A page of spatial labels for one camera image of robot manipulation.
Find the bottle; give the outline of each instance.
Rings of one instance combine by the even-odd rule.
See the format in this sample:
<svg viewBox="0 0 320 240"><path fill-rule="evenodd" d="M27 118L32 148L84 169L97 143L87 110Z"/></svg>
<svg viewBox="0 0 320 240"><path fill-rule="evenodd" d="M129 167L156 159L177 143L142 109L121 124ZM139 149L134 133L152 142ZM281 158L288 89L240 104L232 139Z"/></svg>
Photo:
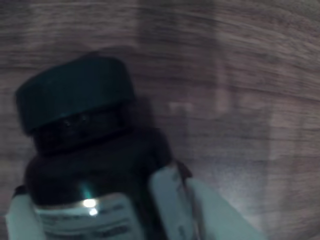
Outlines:
<svg viewBox="0 0 320 240"><path fill-rule="evenodd" d="M192 210L159 131L136 127L125 65L80 58L16 92L37 156L24 182L48 240L193 240Z"/></svg>

